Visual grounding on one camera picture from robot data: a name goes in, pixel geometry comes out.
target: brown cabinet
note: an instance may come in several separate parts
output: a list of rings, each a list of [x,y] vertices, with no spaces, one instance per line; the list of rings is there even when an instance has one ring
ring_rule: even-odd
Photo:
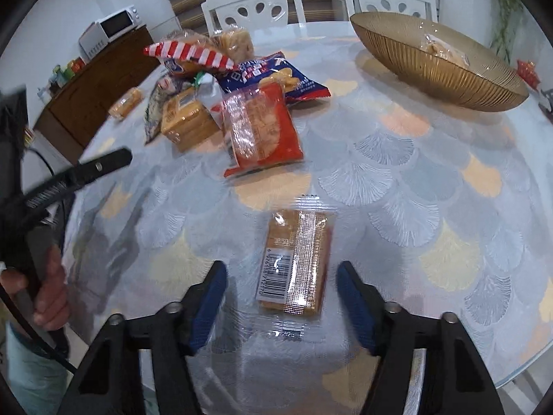
[[[143,26],[109,44],[46,105],[34,129],[76,163],[110,106],[159,66],[157,59],[142,53],[151,43]]]

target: person's hand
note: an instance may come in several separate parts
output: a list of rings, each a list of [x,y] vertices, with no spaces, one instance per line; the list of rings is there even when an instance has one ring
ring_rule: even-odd
[[[57,246],[51,246],[47,252],[46,277],[34,301],[34,322],[46,331],[55,331],[67,323],[70,310],[67,303],[65,269],[62,255]],[[4,270],[0,274],[0,284],[13,299],[27,287],[27,278],[16,270]]]

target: clear plastic table cover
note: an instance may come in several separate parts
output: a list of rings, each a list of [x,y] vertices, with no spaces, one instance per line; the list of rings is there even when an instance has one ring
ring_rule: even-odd
[[[229,181],[220,137],[181,154],[144,144],[142,102],[108,119],[84,158],[126,146],[130,167],[78,193],[67,229],[72,327],[90,342],[107,317],[156,312],[212,261],[229,284],[211,338],[189,359],[206,413],[358,413],[377,360],[336,292],[350,260],[414,314],[459,315],[496,385],[552,339],[550,139],[537,97],[483,114],[435,101],[374,59],[345,22],[253,33],[333,97],[291,109],[305,161]],[[148,94],[161,70],[141,86]],[[338,208],[320,317],[266,316],[255,301],[272,201],[318,195]],[[406,413],[415,413],[417,352]],[[152,386],[151,364],[143,378]]]

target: golden bowl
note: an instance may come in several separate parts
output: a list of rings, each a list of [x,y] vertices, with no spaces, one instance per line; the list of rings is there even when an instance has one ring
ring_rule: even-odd
[[[351,16],[364,46],[400,80],[434,98],[469,109],[499,112],[528,98],[526,84],[493,52],[439,23],[392,12],[360,12]],[[467,68],[427,53],[426,35],[464,53]]]

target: white microwave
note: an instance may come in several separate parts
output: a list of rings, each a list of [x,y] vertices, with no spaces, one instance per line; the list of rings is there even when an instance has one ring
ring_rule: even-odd
[[[128,6],[128,8],[123,8],[91,23],[79,37],[78,43],[90,60],[106,48],[110,42],[132,31],[141,23],[136,8]]]

